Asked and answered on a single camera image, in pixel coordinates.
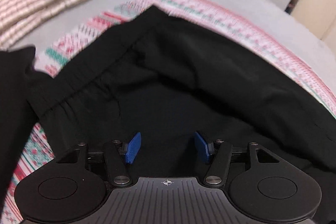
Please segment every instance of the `crosshair symbol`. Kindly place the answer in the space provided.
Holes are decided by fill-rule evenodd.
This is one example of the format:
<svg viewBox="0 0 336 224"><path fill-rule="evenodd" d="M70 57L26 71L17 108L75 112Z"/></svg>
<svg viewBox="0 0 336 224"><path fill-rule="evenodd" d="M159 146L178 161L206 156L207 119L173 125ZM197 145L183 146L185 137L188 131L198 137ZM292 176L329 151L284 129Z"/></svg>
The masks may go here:
<svg viewBox="0 0 336 224"><path fill-rule="evenodd" d="M170 185L170 184L172 184L172 183L174 183L174 182L172 182L172 181L170 181L170 180L165 180L164 182L161 182L161 183L163 183L164 185Z"/></svg>

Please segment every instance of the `bed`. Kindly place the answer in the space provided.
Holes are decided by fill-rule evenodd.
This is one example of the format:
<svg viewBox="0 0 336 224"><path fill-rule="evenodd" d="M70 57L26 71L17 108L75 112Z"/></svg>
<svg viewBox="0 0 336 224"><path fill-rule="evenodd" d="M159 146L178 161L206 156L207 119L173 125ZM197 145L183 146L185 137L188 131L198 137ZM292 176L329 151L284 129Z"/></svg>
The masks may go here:
<svg viewBox="0 0 336 224"><path fill-rule="evenodd" d="M79 6L69 9L58 16L50 19L23 39L17 42L11 49L17 49L26 45L35 45L37 53L44 51L49 45L57 41L65 33L70 32L75 26L80 25L85 19L97 15L101 11L112 10L113 7L124 3L127 0L89 0ZM329 48L305 27L297 23L290 15L281 11L277 6L268 0L210 0L225 7L237 18L245 18L252 22L261 32L274 38L280 45L292 52L296 57L295 62L306 64L306 70L315 72L315 79L320 78L324 92L331 100L334 100L333 93L336 93L336 79L333 73L336 72L335 56ZM329 111L334 114L334 102L326 104ZM25 160L21 160L20 170L16 170L13 177L0 223L19 223L22 219L13 199L15 185L29 174L32 170L40 167L53 158L52 151L48 146L43 129L35 126L30 140L24 151Z"/></svg>

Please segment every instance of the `elastic waistband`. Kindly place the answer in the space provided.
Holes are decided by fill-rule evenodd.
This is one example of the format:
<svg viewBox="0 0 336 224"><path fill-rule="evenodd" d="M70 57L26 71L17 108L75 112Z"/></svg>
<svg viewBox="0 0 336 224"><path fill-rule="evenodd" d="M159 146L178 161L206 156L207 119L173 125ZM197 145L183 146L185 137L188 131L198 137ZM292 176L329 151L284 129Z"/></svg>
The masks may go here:
<svg viewBox="0 0 336 224"><path fill-rule="evenodd" d="M47 110L81 90L120 59L140 37L168 17L151 6L132 21L107 29L67 63L54 79L30 87L28 101L37 116L41 118Z"/></svg>

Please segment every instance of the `gray bed sheet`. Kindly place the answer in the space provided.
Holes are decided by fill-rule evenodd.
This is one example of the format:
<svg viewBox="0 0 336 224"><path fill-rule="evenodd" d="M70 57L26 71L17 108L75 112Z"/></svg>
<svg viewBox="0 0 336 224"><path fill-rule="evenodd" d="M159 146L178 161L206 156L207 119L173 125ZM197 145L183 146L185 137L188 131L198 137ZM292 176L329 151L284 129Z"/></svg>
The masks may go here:
<svg viewBox="0 0 336 224"><path fill-rule="evenodd" d="M85 19L126 0L89 0L45 22L12 48L44 50ZM211 0L245 17L303 59L336 94L336 60L329 48L294 18L268 0Z"/></svg>

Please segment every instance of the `beige door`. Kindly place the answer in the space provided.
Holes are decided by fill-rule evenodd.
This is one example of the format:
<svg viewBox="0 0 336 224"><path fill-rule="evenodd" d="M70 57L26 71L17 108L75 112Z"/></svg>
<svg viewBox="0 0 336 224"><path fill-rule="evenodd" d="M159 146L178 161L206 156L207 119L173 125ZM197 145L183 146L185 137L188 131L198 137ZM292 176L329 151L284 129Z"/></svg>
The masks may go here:
<svg viewBox="0 0 336 224"><path fill-rule="evenodd" d="M336 17L336 0L299 0L291 15L322 39Z"/></svg>

